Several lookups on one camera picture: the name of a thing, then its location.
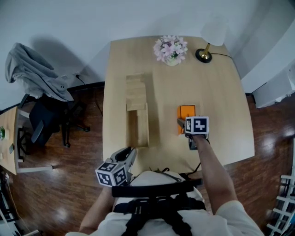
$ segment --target gray jacket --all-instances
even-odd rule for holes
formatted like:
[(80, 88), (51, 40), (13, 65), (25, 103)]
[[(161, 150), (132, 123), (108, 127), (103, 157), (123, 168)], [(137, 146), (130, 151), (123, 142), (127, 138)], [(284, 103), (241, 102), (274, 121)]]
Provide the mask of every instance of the gray jacket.
[(5, 78), (9, 83), (17, 81), (26, 94), (35, 98), (46, 94), (60, 101), (73, 101), (66, 82), (54, 68), (40, 54), (21, 43), (15, 43), (8, 53)]

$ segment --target white wall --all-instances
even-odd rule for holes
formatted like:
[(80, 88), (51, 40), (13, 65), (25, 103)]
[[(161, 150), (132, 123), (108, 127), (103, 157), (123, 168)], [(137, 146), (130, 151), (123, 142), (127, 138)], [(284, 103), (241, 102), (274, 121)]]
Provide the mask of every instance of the white wall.
[(250, 38), (241, 50), (233, 53), (233, 59), (244, 78), (278, 43), (295, 18), (295, 8), (288, 0), (273, 0), (269, 4), (261, 4), (255, 15), (256, 29), (249, 34)]
[(60, 74), (83, 71), (87, 83), (104, 81), (109, 42), (146, 35), (199, 36), (211, 12), (228, 18), (231, 52), (246, 37), (257, 7), (269, 0), (1, 0), (0, 110), (23, 93), (4, 78), (15, 42), (40, 52)]
[(278, 73), (290, 66), (295, 59), (295, 20), (270, 52), (244, 77), (245, 93), (252, 93)]

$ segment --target lamp cord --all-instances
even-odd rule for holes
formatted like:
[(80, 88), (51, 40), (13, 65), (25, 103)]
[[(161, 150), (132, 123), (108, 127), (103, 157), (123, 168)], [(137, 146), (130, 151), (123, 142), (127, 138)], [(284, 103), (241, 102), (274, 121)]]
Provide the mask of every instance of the lamp cord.
[(231, 57), (231, 56), (229, 56), (229, 55), (225, 55), (225, 54), (221, 54), (221, 53), (215, 53), (216, 55), (222, 55), (222, 56), (226, 56), (226, 57), (229, 57), (229, 58), (231, 58), (232, 60), (233, 60), (233, 58)]
[(94, 98), (95, 98), (96, 106), (97, 106), (98, 110), (100, 111), (101, 116), (103, 117), (102, 110), (101, 110), (100, 106), (98, 105), (98, 101), (97, 101), (97, 98), (96, 98), (96, 91), (94, 91)]

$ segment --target white lampshade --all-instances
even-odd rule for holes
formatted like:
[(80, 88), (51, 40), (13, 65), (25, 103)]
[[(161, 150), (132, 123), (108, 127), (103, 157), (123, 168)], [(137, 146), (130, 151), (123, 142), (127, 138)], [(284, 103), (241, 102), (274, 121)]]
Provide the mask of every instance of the white lampshade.
[(224, 43), (226, 34), (227, 22), (222, 16), (210, 18), (201, 30), (202, 38), (208, 43), (221, 46)]

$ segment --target power cord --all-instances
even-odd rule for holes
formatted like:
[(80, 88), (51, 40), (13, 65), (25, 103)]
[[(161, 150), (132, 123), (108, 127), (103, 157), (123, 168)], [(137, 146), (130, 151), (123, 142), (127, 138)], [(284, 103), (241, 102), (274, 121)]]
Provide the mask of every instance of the power cord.
[(97, 108), (99, 109), (99, 111), (100, 111), (100, 113), (101, 113), (101, 116), (103, 117), (102, 111), (101, 111), (100, 106), (98, 105), (98, 102), (97, 102), (97, 99), (96, 99), (96, 91), (94, 92), (94, 98), (95, 98), (96, 106), (97, 106)]
[(192, 175), (192, 174), (196, 173), (198, 171), (200, 165), (201, 165), (201, 163), (198, 164), (197, 168), (193, 172), (188, 173), (186, 176), (189, 176), (189, 175)]
[(77, 78), (78, 80), (80, 80), (84, 85), (86, 85), (86, 84), (83, 82), (83, 80), (80, 79), (80, 76), (79, 76), (79, 75), (76, 75), (76, 78)]
[(231, 56), (229, 56), (229, 55), (225, 55), (225, 54), (221, 54), (221, 53), (215, 53), (216, 55), (222, 55), (222, 56), (226, 56), (226, 57), (229, 57), (229, 58), (231, 58), (232, 60), (233, 60), (233, 58), (231, 57)]

